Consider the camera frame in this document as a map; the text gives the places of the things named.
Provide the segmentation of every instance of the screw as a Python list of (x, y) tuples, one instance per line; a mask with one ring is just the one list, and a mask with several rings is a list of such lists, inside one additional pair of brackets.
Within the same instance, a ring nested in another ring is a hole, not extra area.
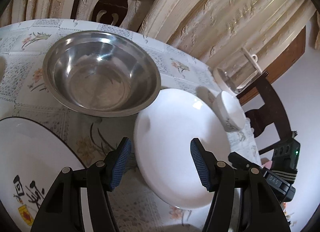
[(226, 164), (225, 164), (225, 162), (219, 161), (219, 162), (217, 162), (217, 166), (223, 168), (226, 166)]
[(257, 168), (252, 168), (252, 169), (251, 169), (251, 172), (252, 172), (253, 174), (258, 174), (258, 173), (259, 173), (259, 170), (258, 170)]
[(62, 169), (62, 172), (63, 173), (68, 173), (70, 171), (70, 168), (69, 167), (64, 167), (63, 169)]
[(98, 161), (96, 162), (97, 167), (102, 167), (104, 165), (104, 161)]

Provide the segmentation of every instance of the blue gripper pad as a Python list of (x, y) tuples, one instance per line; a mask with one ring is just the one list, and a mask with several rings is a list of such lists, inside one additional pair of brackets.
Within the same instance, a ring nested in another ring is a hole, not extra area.
[(110, 187), (114, 190), (120, 184), (125, 165), (131, 153), (131, 141), (127, 138), (124, 145), (119, 153), (118, 159), (112, 168), (112, 179)]
[(211, 187), (209, 170), (194, 140), (192, 140), (190, 143), (190, 152), (191, 152), (193, 162), (195, 163), (202, 186), (206, 187), (206, 189), (209, 190)]

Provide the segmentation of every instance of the white wall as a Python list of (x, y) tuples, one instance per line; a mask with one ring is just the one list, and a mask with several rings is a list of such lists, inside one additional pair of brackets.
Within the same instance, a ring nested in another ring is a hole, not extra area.
[[(294, 183), (297, 189), (287, 212), (294, 214), (291, 228), (299, 232), (306, 225), (320, 202), (320, 51), (312, 48), (318, 27), (315, 18), (307, 24), (305, 54), (272, 85), (287, 112), (291, 129), (298, 131), (295, 138), (301, 144), (298, 175)], [(244, 111), (263, 105), (260, 96), (243, 106)], [(279, 141), (274, 124), (268, 126), (256, 138), (259, 149)], [(271, 159), (272, 152), (261, 156)]]

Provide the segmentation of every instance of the table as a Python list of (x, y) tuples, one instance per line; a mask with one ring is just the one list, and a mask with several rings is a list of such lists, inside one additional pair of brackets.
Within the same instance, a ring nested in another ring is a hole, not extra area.
[[(65, 141), (86, 166), (103, 160), (123, 136), (133, 141), (136, 115), (103, 119), (86, 116), (67, 109), (49, 93), (42, 77), (46, 52), (60, 38), (84, 30), (115, 33), (141, 46), (155, 61), (162, 88), (182, 89), (200, 98), (199, 87), (221, 91), (207, 65), (167, 44), (125, 29), (70, 19), (31, 20), (1, 28), (0, 62), (5, 62), (5, 70), (0, 83), (0, 118), (21, 116), (39, 122)], [(228, 133), (228, 139), (231, 151), (261, 164), (248, 121), (244, 130)], [(163, 202), (145, 184), (133, 153), (120, 186), (109, 197), (121, 231), (200, 231), (209, 210), (209, 206), (182, 210)], [(236, 226), (237, 206), (239, 194), (235, 193), (231, 228)]]

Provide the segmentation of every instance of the black calligraphy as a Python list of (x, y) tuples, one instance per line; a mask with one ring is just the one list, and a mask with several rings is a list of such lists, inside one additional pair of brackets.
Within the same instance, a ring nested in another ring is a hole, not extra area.
[(27, 196), (29, 197), (29, 202), (36, 204), (37, 208), (39, 209), (42, 203), (42, 200), (44, 199), (44, 189), (41, 190), (41, 192), (36, 187), (36, 182), (33, 180), (30, 183), (29, 188), (26, 186), (27, 190), (30, 192), (26, 192)]
[(37, 188), (36, 182), (33, 180), (29, 187), (25, 186), (27, 188), (26, 193), (23, 190), (23, 186), (20, 181), (19, 175), (17, 175), (13, 179), (13, 183), (16, 189), (17, 194), (13, 194), (13, 197), (16, 198), (21, 204), (23, 204), (23, 200), (21, 199), (22, 196), (27, 195), (29, 198), (29, 202), (35, 204), (37, 208), (39, 209), (41, 206), (41, 203), (44, 199), (44, 189), (42, 188), (41, 191)]
[(13, 179), (13, 183), (14, 183), (14, 187), (16, 189), (17, 194), (13, 195), (21, 204), (23, 204), (23, 201), (21, 199), (22, 196), (24, 196), (24, 191), (23, 191), (23, 187), (22, 184), (20, 182), (20, 177), (19, 175), (17, 175), (14, 179)]

